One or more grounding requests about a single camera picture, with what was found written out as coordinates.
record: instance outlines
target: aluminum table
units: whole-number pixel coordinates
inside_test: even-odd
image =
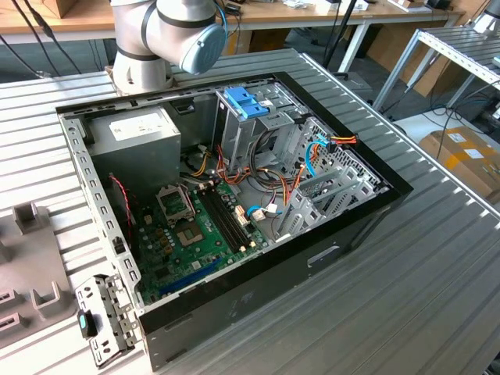
[[[481,373],[500,350],[498,212],[307,55],[236,55],[198,77],[175,73],[184,86],[279,70],[415,191],[360,248],[161,373]],[[104,73],[0,86],[0,214],[47,206],[74,287],[111,266],[54,107],[115,95]],[[141,349],[98,372],[74,317],[2,349],[0,373],[147,374]]]
[[[428,45],[430,50],[408,82],[409,87],[412,87],[416,80],[420,78],[420,75],[425,73],[428,64],[434,61],[437,55],[443,55],[471,73],[469,78],[467,78],[462,87],[450,100],[448,107],[455,104],[473,81],[474,77],[500,89],[500,68],[492,62],[495,56],[500,55],[500,37],[488,38],[482,34],[478,34],[469,27],[422,29],[415,31],[401,58],[396,63],[395,68],[380,91],[377,100],[373,104],[376,110],[379,110],[384,104],[420,42]]]

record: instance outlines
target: ram slot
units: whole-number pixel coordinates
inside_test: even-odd
[[[203,191],[198,194],[198,198],[233,253],[239,252],[241,246],[248,247],[250,245],[250,240],[245,232],[227,210],[216,191]]]

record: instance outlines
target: capacitor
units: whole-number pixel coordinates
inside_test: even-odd
[[[166,238],[165,236],[161,237],[161,238],[159,239],[159,244],[160,244],[161,246],[167,246],[167,245],[169,244],[169,240],[168,240],[168,238]]]

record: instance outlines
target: expansion slot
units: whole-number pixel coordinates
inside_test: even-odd
[[[220,195],[214,190],[201,191],[198,193],[198,198],[219,232],[223,235],[231,251],[233,253],[244,251],[251,241],[240,228],[240,224],[227,210]]]
[[[200,280],[202,277],[205,277],[209,274],[211,274],[217,267],[217,264],[220,263],[222,259],[217,259],[213,261],[211,264],[208,266],[205,266],[201,268],[198,271],[195,271],[182,279],[179,279],[177,281],[174,281],[172,284],[168,284],[165,287],[161,287],[159,289],[159,294],[160,295],[168,295],[169,293],[172,293],[173,291],[178,291],[179,289],[182,289],[184,287],[187,287],[189,284],[194,283],[195,281]]]

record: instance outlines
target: metal shelf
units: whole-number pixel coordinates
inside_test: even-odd
[[[500,90],[500,68],[492,62],[495,56],[500,55],[499,38],[485,37],[471,28],[464,26],[422,29],[415,32],[406,46],[405,51],[402,53],[401,58],[396,63],[395,68],[392,70],[384,87],[380,90],[380,94],[373,104],[375,110],[379,110],[384,104],[387,96],[420,42],[428,45],[432,50],[427,53],[427,56],[421,62],[413,78],[410,80],[410,83],[415,82],[415,80],[420,77],[420,74],[436,54],[440,54],[446,56],[465,70],[468,70],[475,77],[480,78],[487,84],[494,84],[497,82],[493,86]],[[457,95],[452,99],[449,105],[452,105],[458,99],[471,81],[472,78],[466,81],[457,91]]]

